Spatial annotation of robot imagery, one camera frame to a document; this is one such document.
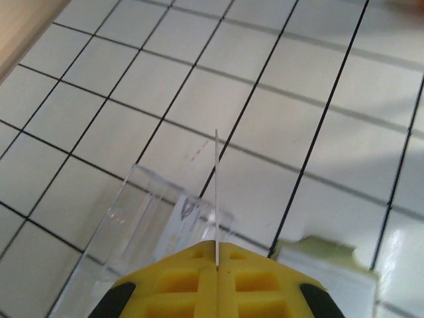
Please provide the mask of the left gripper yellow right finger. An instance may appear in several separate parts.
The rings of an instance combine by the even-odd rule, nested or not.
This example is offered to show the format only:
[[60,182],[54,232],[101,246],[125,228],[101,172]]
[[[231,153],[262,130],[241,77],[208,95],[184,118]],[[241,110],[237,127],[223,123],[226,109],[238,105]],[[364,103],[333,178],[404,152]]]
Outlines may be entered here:
[[219,247],[218,317],[334,317],[323,285],[272,259],[231,243]]

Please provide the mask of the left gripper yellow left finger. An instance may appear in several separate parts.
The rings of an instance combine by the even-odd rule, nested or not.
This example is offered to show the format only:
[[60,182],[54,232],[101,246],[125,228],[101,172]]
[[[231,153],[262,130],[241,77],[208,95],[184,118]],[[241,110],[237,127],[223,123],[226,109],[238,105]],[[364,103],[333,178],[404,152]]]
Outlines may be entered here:
[[215,242],[203,241],[118,279],[90,317],[216,317]]

